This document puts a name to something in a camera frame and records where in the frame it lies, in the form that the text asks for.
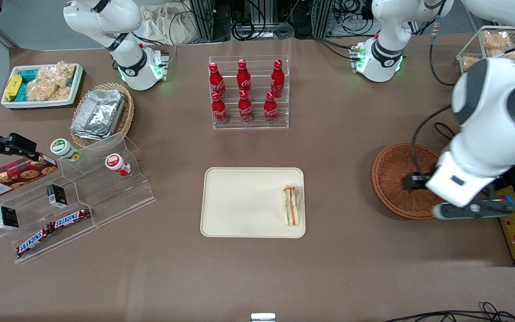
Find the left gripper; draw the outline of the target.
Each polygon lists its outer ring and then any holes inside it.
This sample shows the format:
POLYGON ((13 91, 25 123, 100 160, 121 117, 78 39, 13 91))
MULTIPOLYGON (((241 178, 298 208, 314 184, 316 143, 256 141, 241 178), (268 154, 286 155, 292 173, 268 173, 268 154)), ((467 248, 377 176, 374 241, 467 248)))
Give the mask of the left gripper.
MULTIPOLYGON (((402 179, 403 190, 412 192, 417 190, 427 190, 426 183, 428 175, 407 175, 402 179)), ((475 204, 495 204, 499 199, 495 196, 495 185, 487 185, 474 197, 475 204)))

